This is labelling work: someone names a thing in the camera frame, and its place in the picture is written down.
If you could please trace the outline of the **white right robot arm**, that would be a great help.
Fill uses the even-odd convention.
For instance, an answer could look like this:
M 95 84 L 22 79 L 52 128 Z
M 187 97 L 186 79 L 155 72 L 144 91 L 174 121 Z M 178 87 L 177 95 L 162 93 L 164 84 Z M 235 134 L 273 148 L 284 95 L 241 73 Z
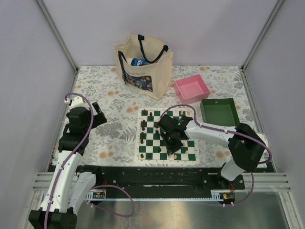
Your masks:
M 183 116 L 179 120 L 164 114 L 158 126 L 168 155 L 179 151 L 182 140 L 203 140 L 229 149 L 232 159 L 226 162 L 217 176 L 218 186 L 227 189 L 243 172 L 254 172 L 266 150 L 266 144 L 247 124 L 219 126 L 200 125 L 195 119 Z

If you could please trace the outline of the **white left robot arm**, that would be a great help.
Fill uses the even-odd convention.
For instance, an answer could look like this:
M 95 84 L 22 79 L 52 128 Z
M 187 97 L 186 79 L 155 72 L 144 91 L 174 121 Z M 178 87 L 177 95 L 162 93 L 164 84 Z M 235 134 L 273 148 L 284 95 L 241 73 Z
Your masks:
M 58 162 L 54 174 L 38 210 L 31 210 L 28 220 L 35 229 L 74 229 L 77 212 L 90 188 L 99 188 L 103 176 L 95 171 L 81 172 L 75 185 L 74 174 L 89 143 L 89 133 L 107 122 L 97 102 L 92 109 L 83 101 L 73 100 L 67 113 L 58 146 Z

